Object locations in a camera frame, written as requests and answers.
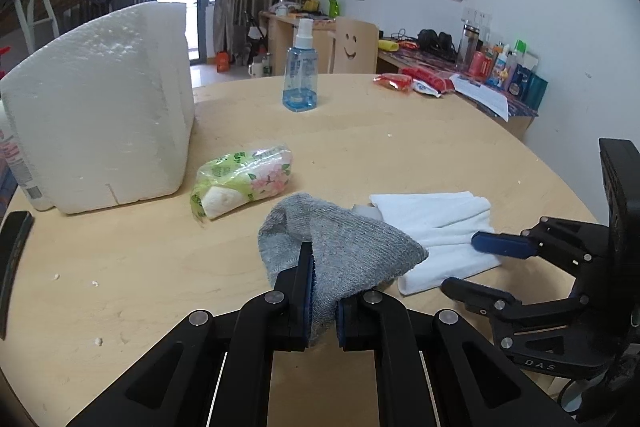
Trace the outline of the white towel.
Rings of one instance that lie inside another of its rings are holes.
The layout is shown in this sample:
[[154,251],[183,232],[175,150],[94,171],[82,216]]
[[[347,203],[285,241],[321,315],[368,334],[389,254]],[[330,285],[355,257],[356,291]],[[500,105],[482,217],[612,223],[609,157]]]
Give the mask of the white towel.
[[500,259],[476,251],[477,232],[491,233],[488,199],[470,192],[373,194],[370,204],[352,207],[358,215],[381,220],[406,233],[427,258],[398,277],[398,291],[411,296],[438,287],[448,277],[467,279],[497,268]]

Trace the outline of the grey sock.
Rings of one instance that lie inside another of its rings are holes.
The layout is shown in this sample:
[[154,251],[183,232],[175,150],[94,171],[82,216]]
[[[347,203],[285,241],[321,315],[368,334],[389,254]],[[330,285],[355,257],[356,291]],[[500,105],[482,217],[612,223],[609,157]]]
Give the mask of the grey sock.
[[341,299],[395,280],[428,256],[425,247],[393,225],[296,193],[272,208],[258,232],[258,251],[271,283],[296,267],[305,243],[314,258],[313,345],[334,321]]

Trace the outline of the floral tissue pack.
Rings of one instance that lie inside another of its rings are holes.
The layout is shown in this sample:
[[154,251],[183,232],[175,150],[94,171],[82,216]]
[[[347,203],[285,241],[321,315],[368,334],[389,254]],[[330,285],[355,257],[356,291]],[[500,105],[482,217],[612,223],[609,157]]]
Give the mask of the floral tissue pack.
[[292,178],[293,154],[283,145],[238,150],[198,168],[190,194],[192,215],[216,220],[251,202],[280,195]]

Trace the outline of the white paper sheet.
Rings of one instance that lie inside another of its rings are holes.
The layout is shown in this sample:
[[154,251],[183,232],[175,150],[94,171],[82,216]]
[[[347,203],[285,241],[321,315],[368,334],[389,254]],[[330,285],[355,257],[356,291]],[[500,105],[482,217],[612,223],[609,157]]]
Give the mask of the white paper sheet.
[[501,92],[492,90],[484,84],[467,80],[459,74],[449,77],[457,94],[465,96],[470,100],[480,103],[492,113],[497,115],[503,121],[508,122],[510,119],[509,103],[506,96]]

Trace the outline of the teal box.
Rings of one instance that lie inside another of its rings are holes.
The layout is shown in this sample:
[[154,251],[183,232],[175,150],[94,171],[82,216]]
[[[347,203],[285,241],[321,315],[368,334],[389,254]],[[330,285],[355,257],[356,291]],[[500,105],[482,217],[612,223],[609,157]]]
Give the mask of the teal box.
[[530,109],[538,110],[547,88],[547,80],[536,74],[532,74],[526,82],[522,83],[522,90],[518,95],[518,99]]

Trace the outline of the red white snack packet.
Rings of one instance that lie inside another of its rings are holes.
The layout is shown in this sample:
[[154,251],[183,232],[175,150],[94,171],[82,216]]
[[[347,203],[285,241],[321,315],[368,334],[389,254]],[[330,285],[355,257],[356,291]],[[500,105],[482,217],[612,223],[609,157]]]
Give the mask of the red white snack packet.
[[433,95],[439,98],[443,94],[454,92],[454,83],[447,76],[439,76],[431,69],[421,67],[403,67],[399,69],[402,75],[412,78],[412,89],[420,94]]

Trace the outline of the black smartphone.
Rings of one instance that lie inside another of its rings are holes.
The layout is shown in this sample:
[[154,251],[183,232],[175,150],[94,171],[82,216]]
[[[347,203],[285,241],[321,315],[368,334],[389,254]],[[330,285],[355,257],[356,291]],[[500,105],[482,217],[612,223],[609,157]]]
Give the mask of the black smartphone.
[[9,307],[18,264],[20,263],[34,216],[27,210],[12,211],[6,215],[0,235],[0,336],[6,339]]

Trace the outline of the wooden smiley chair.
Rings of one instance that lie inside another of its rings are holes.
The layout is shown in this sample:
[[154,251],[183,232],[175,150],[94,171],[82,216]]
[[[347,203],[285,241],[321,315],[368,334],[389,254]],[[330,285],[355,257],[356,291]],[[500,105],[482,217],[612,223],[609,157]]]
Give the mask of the wooden smiley chair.
[[333,31],[330,74],[374,74],[378,64],[375,24],[337,17]]

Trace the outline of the blue spray bottle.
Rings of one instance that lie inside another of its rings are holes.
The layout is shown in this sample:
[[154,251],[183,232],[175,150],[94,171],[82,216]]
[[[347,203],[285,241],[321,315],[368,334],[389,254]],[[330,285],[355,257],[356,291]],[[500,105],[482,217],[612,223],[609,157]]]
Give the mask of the blue spray bottle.
[[314,21],[302,18],[286,56],[282,104],[292,112],[306,112],[318,103],[318,52],[314,48]]

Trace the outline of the white styrofoam box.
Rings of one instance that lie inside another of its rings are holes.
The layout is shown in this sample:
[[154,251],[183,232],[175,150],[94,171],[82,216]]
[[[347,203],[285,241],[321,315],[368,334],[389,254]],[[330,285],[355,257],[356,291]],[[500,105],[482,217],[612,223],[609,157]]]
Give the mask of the white styrofoam box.
[[184,4],[131,5],[43,48],[52,107],[34,156],[53,208],[74,215],[175,193],[194,121]]

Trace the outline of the green bottle on desk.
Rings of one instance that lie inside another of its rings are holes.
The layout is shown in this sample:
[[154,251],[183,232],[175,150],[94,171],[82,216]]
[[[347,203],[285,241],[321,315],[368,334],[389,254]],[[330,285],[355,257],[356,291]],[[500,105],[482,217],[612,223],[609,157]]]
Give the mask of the green bottle on desk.
[[341,15],[340,4],[337,0],[329,0],[328,15],[329,18],[337,18]]

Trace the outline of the white kettle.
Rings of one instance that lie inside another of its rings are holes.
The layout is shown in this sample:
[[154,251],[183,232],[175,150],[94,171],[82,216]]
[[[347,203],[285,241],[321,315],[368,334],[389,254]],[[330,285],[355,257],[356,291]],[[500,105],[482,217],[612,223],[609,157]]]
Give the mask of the white kettle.
[[252,78],[262,78],[264,75],[264,65],[262,61],[254,61],[248,65],[248,73]]

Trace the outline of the orange floor container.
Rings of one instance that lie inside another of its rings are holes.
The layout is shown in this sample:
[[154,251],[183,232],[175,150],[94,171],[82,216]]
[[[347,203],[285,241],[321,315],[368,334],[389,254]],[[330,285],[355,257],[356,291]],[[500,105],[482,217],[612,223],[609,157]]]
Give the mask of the orange floor container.
[[216,53],[215,64],[217,72],[229,72],[231,67],[230,55],[227,51]]

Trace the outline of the white lotion pump bottle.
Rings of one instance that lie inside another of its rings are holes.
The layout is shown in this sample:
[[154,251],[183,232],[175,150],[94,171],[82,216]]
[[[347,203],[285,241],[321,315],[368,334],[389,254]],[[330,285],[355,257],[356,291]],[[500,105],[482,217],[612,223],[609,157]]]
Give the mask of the white lotion pump bottle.
[[21,61],[1,80],[1,155],[30,205],[38,211],[54,207],[47,187],[43,186],[43,165],[35,161],[35,129],[49,124],[50,94],[41,53]]

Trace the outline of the wooden desk with drawers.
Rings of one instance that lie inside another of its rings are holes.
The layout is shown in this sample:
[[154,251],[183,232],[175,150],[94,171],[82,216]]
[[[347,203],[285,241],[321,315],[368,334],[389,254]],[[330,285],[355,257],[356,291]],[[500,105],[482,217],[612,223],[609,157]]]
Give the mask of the wooden desk with drawers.
[[[293,45],[297,35],[299,19],[294,16],[281,16],[268,11],[259,12],[259,23],[267,29],[267,49],[271,54],[272,73],[283,76],[288,49]],[[332,38],[330,33],[335,29],[335,20],[315,20],[312,38],[314,48],[318,52],[318,72],[326,74],[330,64]]]

